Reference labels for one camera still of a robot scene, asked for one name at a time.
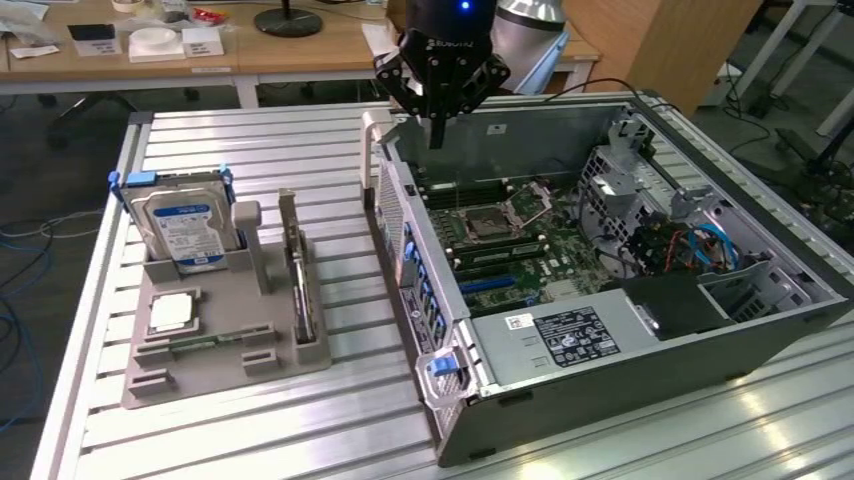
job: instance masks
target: gray plastic holder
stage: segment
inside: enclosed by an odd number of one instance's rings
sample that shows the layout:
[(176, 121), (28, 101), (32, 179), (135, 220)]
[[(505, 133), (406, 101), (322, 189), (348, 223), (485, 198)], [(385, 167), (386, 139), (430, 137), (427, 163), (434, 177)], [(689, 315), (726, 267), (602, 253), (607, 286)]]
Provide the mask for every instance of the gray plastic holder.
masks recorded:
[[(299, 231), (294, 193), (279, 193), (282, 218)], [(232, 222), (246, 249), (226, 254), (228, 268), (180, 275), (172, 261), (144, 263), (124, 408), (302, 375), (332, 365), (314, 245), (304, 241), (302, 232), (296, 245), (286, 245), (286, 234), (280, 243), (262, 245), (260, 219), (258, 202), (234, 204)], [(314, 341), (303, 344), (296, 341), (295, 249), (304, 266), (303, 286), (315, 334)], [(178, 293), (188, 293), (194, 299), (191, 320), (180, 328), (154, 332), (152, 302), (159, 296)]]

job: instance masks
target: hard drive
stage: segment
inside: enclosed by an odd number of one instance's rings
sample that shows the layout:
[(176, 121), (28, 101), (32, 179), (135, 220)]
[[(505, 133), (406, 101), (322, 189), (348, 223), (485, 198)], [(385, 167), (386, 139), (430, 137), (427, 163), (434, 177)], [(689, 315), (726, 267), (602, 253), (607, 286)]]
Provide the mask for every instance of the hard drive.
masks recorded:
[(148, 260), (174, 260), (183, 274), (226, 268), (226, 252), (243, 248), (231, 223), (231, 172), (138, 172), (111, 189), (134, 218)]

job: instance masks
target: blue cable on floor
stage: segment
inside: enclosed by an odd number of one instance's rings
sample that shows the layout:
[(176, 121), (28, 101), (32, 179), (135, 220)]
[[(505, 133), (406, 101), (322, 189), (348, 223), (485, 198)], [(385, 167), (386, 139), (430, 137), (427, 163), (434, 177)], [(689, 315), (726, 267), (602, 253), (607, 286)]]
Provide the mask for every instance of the blue cable on floor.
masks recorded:
[(16, 250), (20, 252), (30, 252), (30, 253), (38, 253), (39, 255), (44, 256), (44, 267), (42, 269), (42, 271), (34, 276), (34, 278), (26, 282), (22, 286), (19, 286), (15, 290), (12, 290), (10, 293), (6, 294), (0, 294), (0, 300), (3, 301), (3, 304), (7, 305), (7, 309), (10, 310), (10, 314), (8, 315), (0, 315), (0, 320), (3, 320), (4, 322), (7, 322), (10, 324), (10, 328), (12, 330), (18, 331), (18, 335), (20, 336), (20, 340), (24, 344), (24, 349), (27, 350), (27, 353), (30, 355), (30, 358), (32, 360), (32, 365), (34, 365), (34, 369), (35, 369), (35, 380), (36, 380), (36, 385), (34, 388), (34, 394), (32, 397), (30, 398), (30, 401), (27, 402), (27, 405), (24, 406), (24, 408), (18, 412), (18, 414), (10, 418), (10, 420), (0, 425), (0, 434), (3, 432), (6, 432), (10, 427), (12, 427), (12, 425), (15, 424), (15, 422), (22, 419), (23, 417), (27, 416), (27, 414), (31, 412), (31, 410), (38, 407), (43, 396), (44, 396), (44, 372), (42, 370), (42, 362), (39, 362), (39, 356), (36, 355), (36, 349), (34, 347), (34, 343), (32, 343), (32, 336), (30, 334), (30, 328), (27, 328), (27, 325), (19, 320), (19, 318), (15, 316), (15, 312), (12, 311), (12, 307), (8, 306), (8, 302), (7, 300), (14, 297), (15, 295), (19, 295), (24, 290), (27, 290), (30, 287), (32, 287), (43, 278), (44, 275), (47, 274), (48, 270), (51, 269), (51, 252), (40, 249), (40, 248), (28, 248), (28, 247), (19, 247), (16, 245), (12, 245), (10, 243), (6, 242), (0, 242), (0, 247), (6, 247), (10, 250)]
[(8, 299), (10, 297), (14, 297), (19, 293), (22, 293), (30, 287), (32, 287), (36, 283), (39, 283), (42, 278), (44, 278), (44, 275), (48, 273), (48, 270), (51, 270), (51, 252), (48, 252), (47, 250), (43, 250), (40, 248), (19, 247), (19, 246), (12, 245), (12, 244), (6, 243), (6, 242), (0, 242), (0, 247), (6, 247), (10, 250), (18, 250), (19, 252), (31, 252), (31, 253), (39, 253), (39, 254), (44, 255), (44, 268), (36, 274), (36, 276), (32, 278), (32, 280), (30, 280), (30, 282), (24, 283), (24, 285), (18, 287), (10, 293), (0, 294), (0, 297)]
[(27, 325), (24, 325), (14, 315), (0, 315), (0, 318), (4, 321), (10, 322), (12, 326), (18, 327), (19, 335), (22, 336), (22, 340), (24, 341), (24, 348), (27, 349), (27, 353), (30, 354), (34, 368), (36, 370), (36, 387), (34, 395), (20, 412), (18, 412), (18, 414), (3, 425), (0, 425), (0, 433), (3, 433), (15, 424), (15, 422), (20, 418), (23, 418), (38, 406), (39, 401), (42, 400), (42, 397), (44, 395), (44, 373), (42, 371), (42, 362), (39, 362), (36, 349), (32, 346), (32, 337), (30, 336), (30, 329), (27, 328)]

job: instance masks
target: table leg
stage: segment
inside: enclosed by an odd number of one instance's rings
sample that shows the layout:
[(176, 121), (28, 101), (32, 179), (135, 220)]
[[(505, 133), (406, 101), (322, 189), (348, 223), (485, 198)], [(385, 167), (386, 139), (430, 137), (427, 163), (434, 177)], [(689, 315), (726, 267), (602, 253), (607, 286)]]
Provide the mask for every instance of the table leg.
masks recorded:
[(789, 12), (786, 12), (786, 16), (779, 21), (779, 25), (777, 25), (777, 28), (774, 29), (774, 32), (771, 33), (769, 40), (765, 42), (765, 45), (762, 46), (762, 50), (759, 50), (759, 53), (757, 54), (757, 58), (754, 58), (753, 62), (750, 63), (750, 67), (747, 68), (745, 75), (742, 75), (742, 79), (738, 81), (738, 84), (735, 85), (735, 92), (738, 93), (739, 97), (745, 95), (745, 92), (747, 91), (747, 87), (750, 87), (750, 84), (757, 78), (757, 75), (759, 74), (762, 67), (765, 67), (766, 62), (771, 57), (771, 53), (774, 53), (774, 50), (777, 50), (777, 47), (783, 41), (783, 37), (786, 36), (786, 33), (789, 33), (789, 29), (791, 28), (795, 21), (798, 20), (798, 17), (803, 13), (805, 8), (806, 8), (805, 0), (795, 0), (791, 7), (789, 8)]
[(798, 74), (801, 73), (801, 70), (803, 70), (803, 67), (806, 66), (806, 62), (810, 60), (810, 57), (813, 57), (813, 54), (816, 53), (816, 50), (818, 50), (818, 47), (822, 45), (822, 43), (825, 43), (825, 40), (833, 33), (833, 30), (834, 28), (837, 28), (837, 25), (840, 25), (840, 22), (842, 21), (844, 17), (845, 17), (845, 14), (840, 10), (837, 10), (830, 14), (830, 18), (825, 20), (822, 26), (818, 28), (818, 30), (813, 34), (813, 38), (810, 38), (810, 42), (806, 44), (806, 46), (803, 47), (803, 50), (801, 50), (801, 53), (795, 57), (795, 61), (791, 63), (791, 66), (786, 69), (783, 76), (781, 77), (779, 81), (774, 85), (774, 89), (771, 90), (773, 97), (779, 97), (786, 92), (786, 89), (791, 85), (791, 82), (794, 82)]
[(854, 88), (849, 92), (845, 100), (842, 100), (837, 108), (834, 108), (833, 112), (830, 112), (828, 119), (816, 130), (816, 133), (818, 133), (824, 137), (833, 135), (834, 132), (840, 130), (842, 122), (845, 122), (845, 120), (852, 115), (854, 115)]
[(240, 75), (234, 77), (235, 88), (238, 89), (238, 98), (240, 99), (240, 108), (258, 108), (258, 76)]
[[(569, 90), (575, 85), (585, 83), (590, 79), (590, 71), (593, 70), (593, 62), (577, 62), (573, 70), (566, 72), (566, 82), (563, 90)], [(585, 88), (573, 90), (573, 93), (582, 93)]]

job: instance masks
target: sticker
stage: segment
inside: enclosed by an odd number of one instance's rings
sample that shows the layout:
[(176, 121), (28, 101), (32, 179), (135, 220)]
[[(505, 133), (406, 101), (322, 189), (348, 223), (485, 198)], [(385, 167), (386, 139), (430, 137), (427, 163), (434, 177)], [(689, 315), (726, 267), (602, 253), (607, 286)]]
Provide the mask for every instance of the sticker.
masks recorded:
[(219, 231), (208, 226), (210, 205), (158, 208), (155, 219), (172, 259), (182, 265), (204, 265), (226, 254)]
[(47, 47), (36, 47), (36, 48), (11, 48), (10, 49), (10, 53), (15, 55), (15, 58), (40, 57), (42, 55), (48, 55), (56, 52), (59, 52), (59, 48), (56, 48), (54, 45), (48, 45)]
[(535, 325), (551, 358), (561, 367), (619, 353), (593, 307), (538, 318)]
[(228, 73), (231, 67), (196, 67), (191, 71), (192, 73)]
[(486, 127), (487, 135), (503, 135), (505, 133), (507, 133), (507, 124), (505, 123)]
[(522, 315), (514, 315), (513, 317), (505, 317), (507, 320), (507, 328), (518, 330), (534, 326), (534, 315), (523, 313)]

